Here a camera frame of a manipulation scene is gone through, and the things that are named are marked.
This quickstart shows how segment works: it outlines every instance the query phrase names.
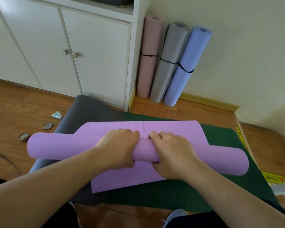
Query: pink rolled yoga mat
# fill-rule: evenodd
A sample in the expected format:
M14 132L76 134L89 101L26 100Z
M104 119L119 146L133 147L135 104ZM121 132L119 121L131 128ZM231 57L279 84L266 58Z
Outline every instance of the pink rolled yoga mat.
M159 17L145 17L137 82L137 95L141 98L147 98L150 94L163 23L164 21Z
M92 192L101 192L137 184L164 180L153 169L150 161L159 161L153 143L148 138L155 130L170 131L185 136L198 157L222 174L243 175L249 162L246 154L237 148L210 146L201 126L196 121L148 122L88 122L75 134L36 133L28 141L28 153L33 158L65 159L93 147L110 129L131 129L140 132L140 141L133 151L133 168L106 171L92 180Z

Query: wooden floor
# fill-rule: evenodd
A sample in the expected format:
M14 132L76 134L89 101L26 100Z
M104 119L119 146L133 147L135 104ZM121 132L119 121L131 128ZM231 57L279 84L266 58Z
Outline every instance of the wooden floor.
M18 140L21 133L54 132L60 120L51 115L60 111L63 115L73 99L34 91L0 82L0 154L8 157L26 174L34 159L26 152L26 143ZM233 112L186 100L173 107L164 103L153 103L149 99L135 97L131 113L176 120L197 120L200 123L228 127L238 126ZM53 128L42 129L51 122ZM285 140L277 133L242 125L244 134L261 170L285 176ZM0 178L10 180L18 176L15 168L0 157ZM279 198L285 207L283 197ZM171 210L123 205L99 206L76 205L84 227L162 227Z

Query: black strap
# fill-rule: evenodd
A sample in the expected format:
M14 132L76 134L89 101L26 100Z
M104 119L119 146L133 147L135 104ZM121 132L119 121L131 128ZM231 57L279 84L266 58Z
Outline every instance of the black strap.
M148 57L158 57L158 54L157 55L145 55L145 54L142 54L140 53L142 56L148 56Z
M190 72L188 72L187 70L185 70L184 68L183 68L183 66L180 64L180 63L178 63L178 65L180 66L180 68L182 68L184 71L186 71L187 73L192 73L193 71L194 71L194 69L192 70L192 71L190 71Z
M162 59L161 57L160 57L160 60L162 60L162 61L164 61L164 62L168 62L168 63L174 64L174 65L176 65L176 64L177 64L177 62L176 62L176 63L169 62L169 61L166 61L166 60Z

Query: yellow sticker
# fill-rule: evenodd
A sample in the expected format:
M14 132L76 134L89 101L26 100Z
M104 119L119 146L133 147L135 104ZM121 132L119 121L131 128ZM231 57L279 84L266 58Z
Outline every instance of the yellow sticker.
M275 184L283 184L285 183L285 177L277 174L271 174L268 172L262 171L262 174L267 182L275 183Z
M247 146L246 146L246 143L245 143L245 140L244 140L244 138L243 138L243 136L242 136L242 133L241 133L241 131L239 130L239 127L236 127L236 131L237 131L238 134L239 134L239 139L241 140L242 144L243 144L245 147L247 147Z

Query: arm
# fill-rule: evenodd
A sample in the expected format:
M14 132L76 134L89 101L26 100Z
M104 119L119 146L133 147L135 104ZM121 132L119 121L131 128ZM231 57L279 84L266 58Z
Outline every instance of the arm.
M164 178L190 184L228 227L285 227L284 214L212 170L186 138L155 131L149 137L160 158L154 169Z
M41 227L98 174L133 167L138 140L138 131L111 130L83 153L1 184L0 227Z

